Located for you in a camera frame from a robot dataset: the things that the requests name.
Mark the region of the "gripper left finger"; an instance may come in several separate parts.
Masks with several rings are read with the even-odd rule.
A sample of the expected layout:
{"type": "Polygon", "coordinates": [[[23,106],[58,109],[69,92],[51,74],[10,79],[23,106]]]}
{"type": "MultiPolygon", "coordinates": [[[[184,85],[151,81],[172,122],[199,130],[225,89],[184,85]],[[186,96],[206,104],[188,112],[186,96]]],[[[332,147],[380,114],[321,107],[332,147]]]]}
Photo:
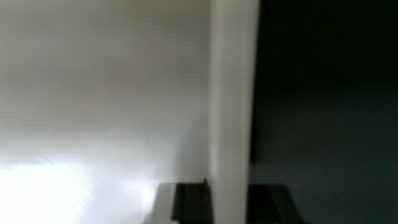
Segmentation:
{"type": "Polygon", "coordinates": [[[170,220],[177,224],[213,224],[207,181],[175,184],[170,220]]]}

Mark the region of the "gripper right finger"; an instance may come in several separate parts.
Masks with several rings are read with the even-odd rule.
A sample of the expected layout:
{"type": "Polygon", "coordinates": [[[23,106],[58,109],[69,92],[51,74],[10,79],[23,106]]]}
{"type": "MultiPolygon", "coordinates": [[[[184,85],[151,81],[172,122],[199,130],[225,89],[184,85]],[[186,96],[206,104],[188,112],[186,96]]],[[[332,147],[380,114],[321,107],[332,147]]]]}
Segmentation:
{"type": "Polygon", "coordinates": [[[250,185],[247,224],[307,224],[284,185],[250,185]]]}

